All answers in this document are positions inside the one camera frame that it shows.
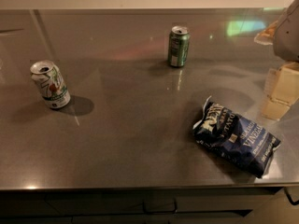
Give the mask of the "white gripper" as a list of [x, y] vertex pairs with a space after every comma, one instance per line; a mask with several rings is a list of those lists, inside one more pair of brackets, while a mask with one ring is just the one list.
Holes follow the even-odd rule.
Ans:
[[260, 45], [272, 45], [274, 53], [286, 62], [268, 71], [264, 85], [262, 115], [280, 120], [299, 99], [299, 0], [293, 0], [278, 21], [254, 37]]

